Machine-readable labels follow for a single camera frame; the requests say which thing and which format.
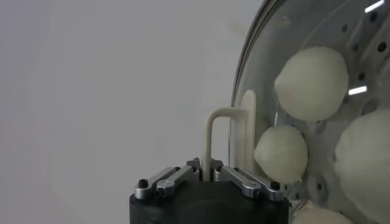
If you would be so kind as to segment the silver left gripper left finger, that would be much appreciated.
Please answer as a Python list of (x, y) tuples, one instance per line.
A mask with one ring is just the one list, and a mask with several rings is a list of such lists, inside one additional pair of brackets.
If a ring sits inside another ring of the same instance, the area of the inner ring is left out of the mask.
[(201, 177), (200, 159), (186, 162), (183, 167), (166, 167), (149, 179), (140, 179), (134, 189), (134, 197), (147, 200), (154, 195), (171, 197), (176, 189), (185, 181), (198, 182)]

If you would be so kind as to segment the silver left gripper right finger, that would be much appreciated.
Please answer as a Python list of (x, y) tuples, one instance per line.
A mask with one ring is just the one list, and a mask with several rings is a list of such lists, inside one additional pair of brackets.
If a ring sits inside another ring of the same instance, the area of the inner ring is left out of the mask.
[(247, 170), (225, 166), (220, 160), (212, 159), (210, 165), (213, 181), (231, 182), (247, 198), (265, 197), (270, 201), (285, 199), (278, 181), (269, 181)]

